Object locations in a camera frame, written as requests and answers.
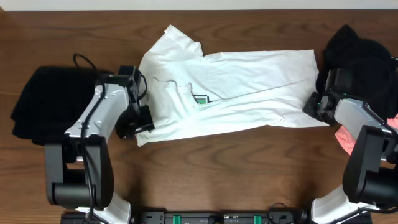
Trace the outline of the white printed t-shirt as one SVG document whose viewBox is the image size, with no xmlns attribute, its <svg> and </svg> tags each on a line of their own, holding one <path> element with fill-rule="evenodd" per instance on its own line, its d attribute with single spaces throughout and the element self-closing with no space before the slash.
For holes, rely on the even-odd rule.
<svg viewBox="0 0 398 224">
<path fill-rule="evenodd" d="M 199 42 L 169 26 L 139 69 L 155 126 L 136 136 L 139 146 L 260 126 L 320 125 L 302 110 L 318 75 L 312 50 L 205 55 Z"/>
</svg>

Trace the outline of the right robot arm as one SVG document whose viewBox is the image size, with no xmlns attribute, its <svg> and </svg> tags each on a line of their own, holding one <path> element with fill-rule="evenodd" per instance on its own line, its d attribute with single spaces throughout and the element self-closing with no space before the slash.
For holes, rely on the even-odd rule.
<svg viewBox="0 0 398 224">
<path fill-rule="evenodd" d="M 397 212 L 397 131 L 366 101 L 347 94 L 310 95 L 303 112 L 344 126 L 356 142 L 342 184 L 311 203 L 300 223 L 371 223 L 371 213 Z"/>
</svg>

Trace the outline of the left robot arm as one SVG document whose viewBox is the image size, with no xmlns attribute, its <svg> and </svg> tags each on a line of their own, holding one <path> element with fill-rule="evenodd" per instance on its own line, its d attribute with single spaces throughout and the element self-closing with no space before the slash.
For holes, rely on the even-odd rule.
<svg viewBox="0 0 398 224">
<path fill-rule="evenodd" d="M 66 208 L 61 223 L 132 223 L 132 206 L 114 191 L 108 152 L 113 131 L 132 139 L 154 125 L 137 83 L 98 85 L 60 143 L 45 145 L 47 199 Z"/>
</svg>

